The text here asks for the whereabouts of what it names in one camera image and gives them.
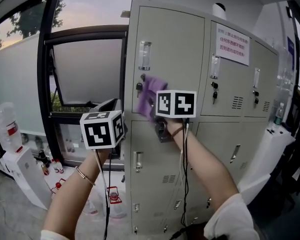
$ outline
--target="black wire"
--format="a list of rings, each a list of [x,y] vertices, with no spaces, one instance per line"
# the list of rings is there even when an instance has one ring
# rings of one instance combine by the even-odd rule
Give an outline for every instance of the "black wire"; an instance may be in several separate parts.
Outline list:
[[[108,187],[108,197],[109,197],[109,200],[110,200],[110,187],[111,187],[111,160],[112,160],[112,152],[113,152],[113,149],[111,149],[111,152],[110,152],[110,161],[109,161],[109,187]],[[109,216],[110,216],[110,203],[109,203],[109,207],[107,207],[107,212],[106,212],[106,217],[105,217],[104,240],[106,240],[107,236],[108,236]]]
[[[95,152],[96,152],[97,158],[99,160],[99,163],[101,165],[101,160],[100,160],[100,157],[99,157],[98,150],[96,149]],[[103,170],[102,166],[100,166],[100,167],[101,167],[101,173],[104,174],[104,170]],[[103,236],[104,240],[106,240],[107,236],[108,236],[108,223],[109,223],[109,215],[110,215],[110,203],[108,204],[108,197],[107,197],[106,191],[107,190],[104,190],[104,193],[105,193],[105,205],[106,205],[105,230],[104,230],[104,236]]]
[[[186,211],[187,211],[187,195],[189,193],[189,183],[188,183],[188,138],[185,136],[185,130],[187,130],[187,125],[189,124],[189,118],[182,121],[182,148],[183,148],[183,172],[184,172],[184,201],[183,201],[183,214],[181,217],[181,224],[186,228]]]

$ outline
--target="locker door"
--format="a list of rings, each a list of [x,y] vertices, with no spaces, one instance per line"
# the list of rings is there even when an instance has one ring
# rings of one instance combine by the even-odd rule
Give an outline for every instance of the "locker door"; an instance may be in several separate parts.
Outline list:
[[[179,176],[177,145],[161,143],[154,125],[147,121],[132,121],[131,134],[131,190],[174,187]],[[143,152],[139,172],[134,168],[136,152]]]
[[[132,234],[135,235],[151,235],[161,234],[162,219],[133,219],[132,218]]]
[[[136,84],[142,74],[166,80],[170,90],[199,91],[204,31],[202,17],[170,9],[140,7],[133,81],[134,113],[138,104]],[[151,42],[149,71],[139,70],[140,42]]]
[[[212,21],[209,72],[211,71],[212,56],[216,54],[216,34],[217,25]],[[220,58],[218,79],[212,79],[210,75],[207,77],[201,115],[240,117],[248,97],[248,76],[249,66]],[[218,84],[218,95],[214,104],[215,90],[211,85],[212,82]]]
[[[275,88],[278,73],[279,57],[262,44],[252,42],[251,62],[252,69],[249,75],[249,95],[244,111],[245,117],[267,118],[271,112],[275,96]],[[255,70],[259,69],[257,88],[253,87]]]
[[[259,143],[265,132],[267,122],[243,122],[240,135],[240,148],[236,158],[227,165],[234,182],[239,183],[249,163],[257,151]]]
[[[174,189],[159,187],[131,191],[131,209],[134,220],[157,220],[166,214]]]
[[[240,122],[200,122],[196,137],[228,167],[240,135]]]
[[[171,218],[181,218],[184,213],[184,199],[185,192],[182,187],[180,187],[177,194],[170,202],[166,216]],[[205,217],[205,213],[210,209],[207,209],[208,199],[208,194],[202,184],[189,185],[189,192],[186,196],[186,213],[191,214],[194,217]],[[181,201],[180,205],[179,207],[176,207],[176,204],[179,203],[179,201]]]

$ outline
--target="paper sign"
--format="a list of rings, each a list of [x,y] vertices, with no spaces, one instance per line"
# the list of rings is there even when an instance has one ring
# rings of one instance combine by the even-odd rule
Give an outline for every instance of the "paper sign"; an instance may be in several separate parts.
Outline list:
[[[216,55],[249,66],[250,38],[216,24]]]

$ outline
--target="water bottle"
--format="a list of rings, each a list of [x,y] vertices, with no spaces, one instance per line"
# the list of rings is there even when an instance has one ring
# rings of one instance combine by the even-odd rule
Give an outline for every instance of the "water bottle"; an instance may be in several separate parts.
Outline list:
[[[5,102],[0,105],[0,143],[10,153],[22,150],[22,137],[16,121],[14,105]]]
[[[277,108],[275,112],[275,119],[273,122],[272,129],[277,130],[282,123],[282,118],[284,117],[284,104],[281,102],[280,106]]]

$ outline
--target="ventilation slot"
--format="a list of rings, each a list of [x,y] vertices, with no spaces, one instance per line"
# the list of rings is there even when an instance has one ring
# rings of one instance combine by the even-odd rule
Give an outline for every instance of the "ventilation slot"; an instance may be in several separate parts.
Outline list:
[[[164,215],[163,212],[155,212],[153,217],[161,217],[162,215]]]
[[[166,175],[163,176],[162,183],[174,183],[176,180],[176,175]]]
[[[262,111],[263,111],[263,112],[268,112],[268,111],[269,111],[269,107],[270,107],[270,102],[265,101],[265,102],[264,102],[264,105],[263,105]]]
[[[248,162],[243,162],[240,166],[240,170],[244,169],[247,167]]]
[[[243,97],[234,96],[232,102],[232,108],[235,110],[240,110],[242,107],[242,102],[244,101]]]

